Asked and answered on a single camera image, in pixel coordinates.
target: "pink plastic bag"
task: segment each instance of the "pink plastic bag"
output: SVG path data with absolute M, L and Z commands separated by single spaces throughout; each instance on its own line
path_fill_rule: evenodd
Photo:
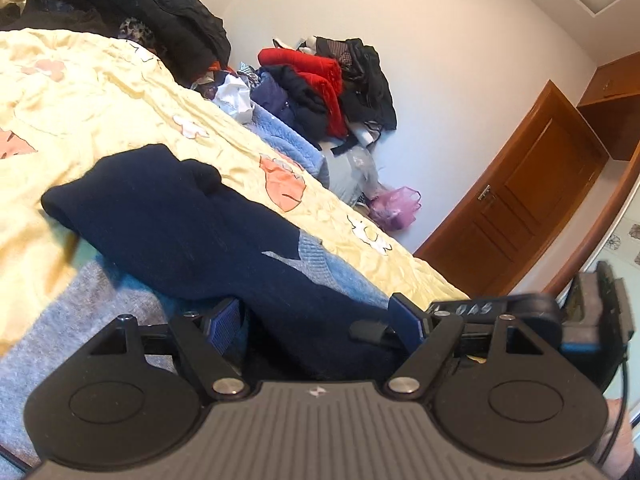
M 369 217 L 385 233 L 406 229 L 421 208 L 420 193 L 410 187 L 382 191 L 370 205 Z

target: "metal screw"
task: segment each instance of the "metal screw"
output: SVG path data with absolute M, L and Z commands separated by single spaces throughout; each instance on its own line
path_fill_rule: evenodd
M 213 391 L 222 395 L 239 394 L 244 389 L 244 383 L 240 379 L 225 377 L 213 383 Z
M 396 394 L 412 394 L 420 388 L 418 379 L 413 377 L 394 377 L 388 385 L 389 389 Z

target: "blue fabric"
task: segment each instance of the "blue fabric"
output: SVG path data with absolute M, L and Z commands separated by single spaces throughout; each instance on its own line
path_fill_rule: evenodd
M 268 72 L 260 74 L 260 84 L 251 90 L 251 99 L 270 114 L 279 116 L 287 106 L 287 93 Z
M 283 258 L 271 251 L 264 254 L 299 270 L 317 285 L 328 286 L 361 303 L 380 308 L 387 307 L 388 296 L 340 256 L 329 253 L 322 247 L 322 242 L 318 238 L 303 230 L 300 230 L 298 252 L 300 254 L 299 260 Z
M 154 293 L 102 256 L 88 262 L 0 360 L 0 444 L 36 465 L 38 456 L 22 422 L 33 389 L 119 314 L 133 314 L 140 324 L 160 324 L 166 322 L 165 313 L 188 303 Z M 147 360 L 174 371 L 170 356 Z M 0 458 L 0 480 L 22 476 Z
M 329 171 L 324 155 L 302 136 L 274 117 L 259 104 L 255 104 L 254 118 L 244 125 L 274 150 L 288 156 L 328 187 Z

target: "wooden cabinet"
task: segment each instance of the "wooden cabinet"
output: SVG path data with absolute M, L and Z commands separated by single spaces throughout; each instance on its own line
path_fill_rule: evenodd
M 640 141 L 640 52 L 599 67 L 578 110 L 612 158 L 631 160 Z

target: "red sweater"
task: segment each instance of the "red sweater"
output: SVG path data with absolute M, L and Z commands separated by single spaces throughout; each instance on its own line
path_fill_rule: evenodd
M 258 54 L 261 65 L 290 65 L 324 100 L 329 110 L 327 134 L 346 137 L 347 127 L 340 111 L 342 70 L 335 59 L 311 56 L 288 48 L 264 48 Z

